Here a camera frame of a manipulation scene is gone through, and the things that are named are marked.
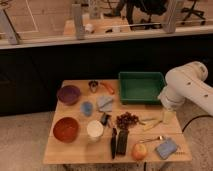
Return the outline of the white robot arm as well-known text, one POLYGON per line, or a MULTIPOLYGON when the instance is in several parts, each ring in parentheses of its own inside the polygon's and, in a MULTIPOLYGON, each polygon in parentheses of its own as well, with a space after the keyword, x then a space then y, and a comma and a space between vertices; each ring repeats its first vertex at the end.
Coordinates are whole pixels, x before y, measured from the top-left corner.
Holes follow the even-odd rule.
POLYGON ((205 83, 207 77, 207 67, 198 61, 175 67, 166 73, 166 85, 158 95, 164 107, 164 124, 171 122, 186 99, 213 116, 213 87, 205 83))

